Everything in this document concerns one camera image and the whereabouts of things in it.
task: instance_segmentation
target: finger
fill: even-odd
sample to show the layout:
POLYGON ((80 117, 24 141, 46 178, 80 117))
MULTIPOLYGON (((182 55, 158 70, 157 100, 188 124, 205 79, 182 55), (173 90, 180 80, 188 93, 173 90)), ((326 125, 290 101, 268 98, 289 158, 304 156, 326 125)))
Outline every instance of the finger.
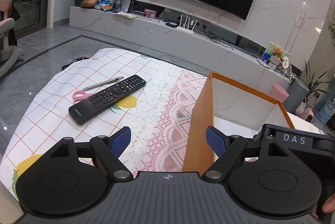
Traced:
POLYGON ((322 212, 328 214, 335 210, 335 193, 330 196, 329 199, 326 200, 324 205, 322 206, 322 212))

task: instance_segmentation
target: pink scissors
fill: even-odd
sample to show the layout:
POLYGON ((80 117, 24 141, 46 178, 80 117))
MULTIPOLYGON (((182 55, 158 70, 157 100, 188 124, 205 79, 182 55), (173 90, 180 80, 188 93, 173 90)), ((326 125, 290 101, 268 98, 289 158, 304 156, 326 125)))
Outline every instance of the pink scissors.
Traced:
POLYGON ((75 104, 77 101, 81 101, 84 99, 87 99, 88 97, 92 96, 94 94, 88 94, 84 91, 75 91, 72 95, 73 97, 73 104, 75 104))

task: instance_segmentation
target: screw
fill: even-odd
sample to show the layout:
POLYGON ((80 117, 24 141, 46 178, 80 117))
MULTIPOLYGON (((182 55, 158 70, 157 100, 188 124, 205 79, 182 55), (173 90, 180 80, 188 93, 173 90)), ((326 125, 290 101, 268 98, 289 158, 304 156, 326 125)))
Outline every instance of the screw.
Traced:
POLYGON ((118 179, 126 179, 130 176, 130 173, 127 170, 118 170, 113 175, 118 179))
POLYGON ((206 172, 206 177, 210 178, 210 179, 219 179, 221 178, 222 174, 219 171, 216 170, 209 170, 206 172))

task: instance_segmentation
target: checkered tablecloth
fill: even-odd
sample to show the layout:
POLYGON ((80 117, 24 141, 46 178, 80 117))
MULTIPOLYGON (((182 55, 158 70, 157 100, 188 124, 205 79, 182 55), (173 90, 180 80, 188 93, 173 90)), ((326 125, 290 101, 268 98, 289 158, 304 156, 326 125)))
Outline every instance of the checkered tablecloth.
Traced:
MULTIPOLYGON (((18 177, 38 157, 65 136, 87 142, 111 136, 123 126, 132 131, 131 143, 120 160, 138 170, 180 171, 185 155, 191 113, 206 77, 131 51, 99 50, 56 74, 36 95, 7 147, 0 180, 15 196, 18 177), (144 88, 119 101, 83 125, 68 114, 76 90, 113 77, 139 75, 144 88)), ((95 93, 107 86, 89 90, 95 93)), ((91 159, 80 159, 91 164, 91 159)))

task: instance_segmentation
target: black remote control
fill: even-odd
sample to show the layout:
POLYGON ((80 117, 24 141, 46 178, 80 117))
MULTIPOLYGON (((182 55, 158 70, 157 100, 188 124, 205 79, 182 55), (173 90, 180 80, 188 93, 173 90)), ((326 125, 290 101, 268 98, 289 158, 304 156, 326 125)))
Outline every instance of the black remote control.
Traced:
POLYGON ((145 84, 143 79, 133 75, 74 104, 69 108, 69 114, 77 124, 81 125, 145 84))

